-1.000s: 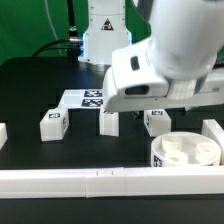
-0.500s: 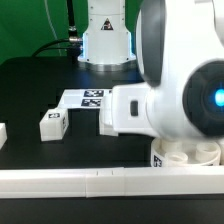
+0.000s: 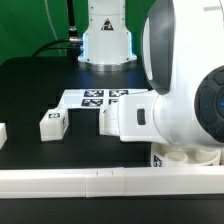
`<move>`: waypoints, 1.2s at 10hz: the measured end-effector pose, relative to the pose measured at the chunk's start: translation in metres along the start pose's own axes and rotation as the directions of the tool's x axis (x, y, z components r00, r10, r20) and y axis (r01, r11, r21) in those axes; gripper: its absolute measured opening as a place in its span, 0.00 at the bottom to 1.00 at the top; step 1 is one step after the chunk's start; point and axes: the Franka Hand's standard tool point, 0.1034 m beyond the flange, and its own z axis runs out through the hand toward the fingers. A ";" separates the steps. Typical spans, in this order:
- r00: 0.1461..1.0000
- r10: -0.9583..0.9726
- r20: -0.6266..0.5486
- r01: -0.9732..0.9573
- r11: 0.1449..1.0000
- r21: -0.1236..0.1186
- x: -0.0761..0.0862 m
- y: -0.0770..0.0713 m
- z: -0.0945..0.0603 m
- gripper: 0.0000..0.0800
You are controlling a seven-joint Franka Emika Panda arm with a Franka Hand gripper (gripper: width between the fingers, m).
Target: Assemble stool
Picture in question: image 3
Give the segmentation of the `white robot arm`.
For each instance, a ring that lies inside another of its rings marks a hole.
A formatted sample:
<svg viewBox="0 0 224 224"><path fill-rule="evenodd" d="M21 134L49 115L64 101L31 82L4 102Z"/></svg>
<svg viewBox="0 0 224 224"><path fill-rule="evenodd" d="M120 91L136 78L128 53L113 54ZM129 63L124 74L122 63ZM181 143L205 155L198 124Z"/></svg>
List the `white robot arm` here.
<svg viewBox="0 0 224 224"><path fill-rule="evenodd" d="M224 0L154 0L140 59L150 90L107 107L104 133L126 142L224 146Z"/></svg>

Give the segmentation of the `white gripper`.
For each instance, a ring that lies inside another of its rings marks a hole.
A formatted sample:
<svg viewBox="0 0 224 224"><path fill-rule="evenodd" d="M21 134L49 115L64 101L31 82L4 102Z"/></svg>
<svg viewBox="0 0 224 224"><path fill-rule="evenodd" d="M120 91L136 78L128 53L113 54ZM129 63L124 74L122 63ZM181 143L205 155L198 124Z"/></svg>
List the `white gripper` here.
<svg viewBox="0 0 224 224"><path fill-rule="evenodd" d="M118 136L123 142L166 144L154 119L154 105L159 94L147 91L122 95L110 105L101 105L99 133Z"/></svg>

